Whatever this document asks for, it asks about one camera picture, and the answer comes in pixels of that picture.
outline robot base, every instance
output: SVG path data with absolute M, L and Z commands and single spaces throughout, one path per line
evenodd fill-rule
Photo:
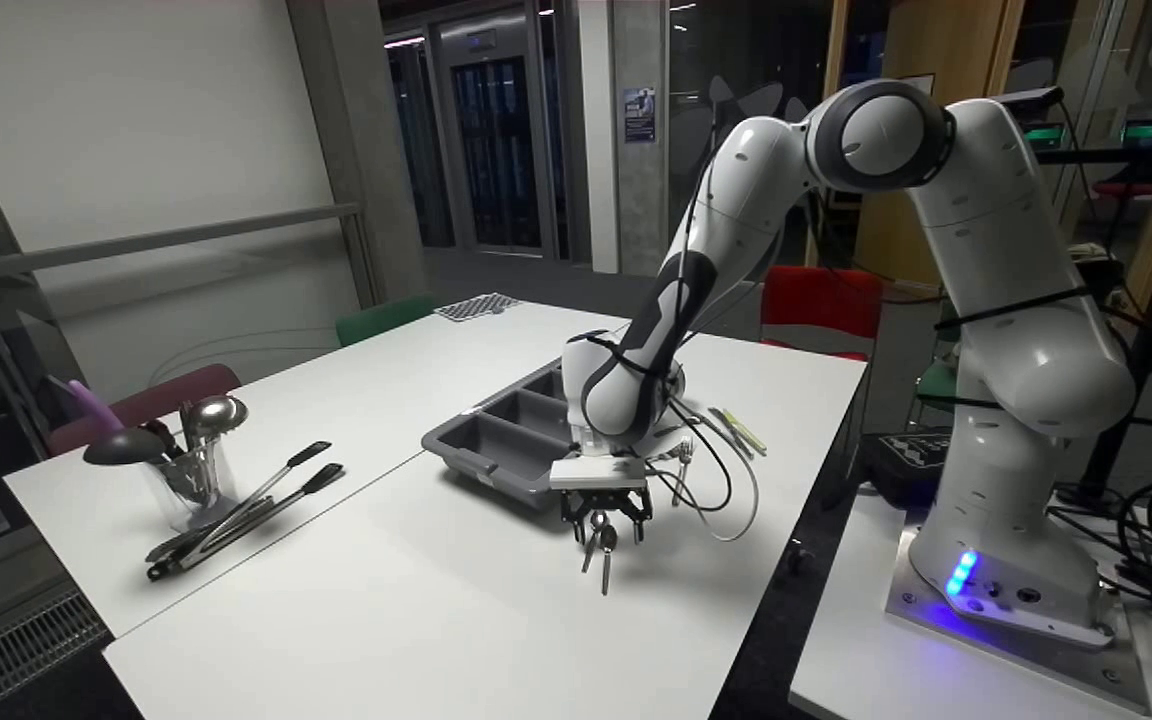
M 901 617 L 919 626 L 966 639 L 973 649 L 1007 655 L 1015 665 L 1029 665 L 1032 673 L 1055 674 L 1065 685 L 1075 685 L 1083 693 L 1095 693 L 1114 703 L 1125 703 L 1149 714 L 1144 673 L 1142 673 L 1138 639 L 1121 605 L 1104 605 L 1104 617 L 1099 617 L 1104 626 L 1114 626 L 1110 649 L 1083 649 L 1083 645 L 1054 639 L 1041 631 L 973 618 L 973 617 L 959 617 L 937 589 L 928 589 L 912 571 L 910 563 L 912 537 L 918 529 L 901 532 L 893 589 L 887 589 L 887 617 Z

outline chair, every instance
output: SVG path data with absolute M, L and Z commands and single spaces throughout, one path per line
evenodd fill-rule
M 413 301 L 402 301 L 402 302 L 377 302 L 377 306 L 368 306 L 361 316 L 339 321 L 338 322 L 338 340 L 339 340 L 339 349 L 350 349 L 350 343 L 361 343 L 368 334 L 380 334 L 380 332 L 394 332 L 402 322 L 413 322 L 413 321 L 427 316 L 434 306 L 435 306 L 434 295 L 413 295 Z
M 760 334 L 771 340 L 771 327 L 826 327 L 847 340 L 870 343 L 864 350 L 835 350 L 847 361 L 864 361 L 878 350 L 883 321 L 883 279 L 860 268 L 803 268 L 803 265 L 775 265 L 765 279 L 760 301 Z M 870 377 L 856 390 L 856 412 L 846 419 L 846 443 L 841 453 L 829 453 L 826 470 L 841 477 L 835 487 L 820 496 L 820 508 L 835 508 L 854 481 L 860 458 L 860 437 L 864 437 L 864 403 L 870 403 Z
M 123 419 L 123 424 L 149 424 L 157 416 L 167 416 L 193 401 L 205 401 L 205 394 L 224 394 L 241 388 L 241 377 L 229 367 L 229 363 L 210 363 L 210 367 L 195 367 L 195 372 L 184 372 L 184 377 L 173 377 L 157 388 L 146 388 L 135 394 L 123 394 L 112 403 L 112 412 Z M 95 419 L 73 419 L 73 424 L 59 424 L 49 430 L 49 449 L 59 456 L 59 453 L 73 453 L 73 449 L 86 449 L 86 443 L 95 443 L 99 441 L 99 424 Z

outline white robotic arm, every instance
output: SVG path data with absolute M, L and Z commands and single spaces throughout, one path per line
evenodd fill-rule
M 1032 155 L 998 100 L 932 109 L 910 83 L 835 92 L 800 124 L 746 119 L 717 152 L 621 340 L 564 350 L 577 458 L 558 491 L 640 491 L 631 453 L 653 441 L 677 349 L 701 306 L 771 245 L 810 189 L 903 189 L 966 321 L 955 430 L 912 566 L 952 607 L 1104 645 L 1093 560 L 1046 520 L 1055 453 L 1132 408 L 1132 377 L 1104 332 Z

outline gray floor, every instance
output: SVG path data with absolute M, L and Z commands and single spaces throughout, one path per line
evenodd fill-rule
M 525 258 L 525 257 L 477 257 L 477 252 L 427 252 L 434 289 L 442 301 L 459 301 L 473 291 L 504 291 L 519 301 L 542 302 L 564 302 L 564 306 L 592 306 L 627 316 L 648 291 L 648 279 L 637 277 L 598 277 L 577 265 L 550 265 L 550 258 Z M 912 380 L 928 367 L 937 356 L 937 322 L 942 302 L 928 302 L 919 295 L 901 295 L 883 302 L 883 327 L 882 343 L 871 350 L 871 388 L 870 388 L 870 430 L 901 430 L 912 416 Z M 709 332 L 719 334 L 750 334 L 757 340 L 757 284 L 737 289 L 709 321 Z M 1152 416 L 1152 380 L 1142 394 L 1142 412 Z M 1080 481 L 1087 463 L 1093 443 L 1074 449 L 1060 481 Z M 1116 458 L 1114 487 L 1132 491 L 1142 483 L 1152 483 L 1152 429 L 1132 429 L 1130 443 Z

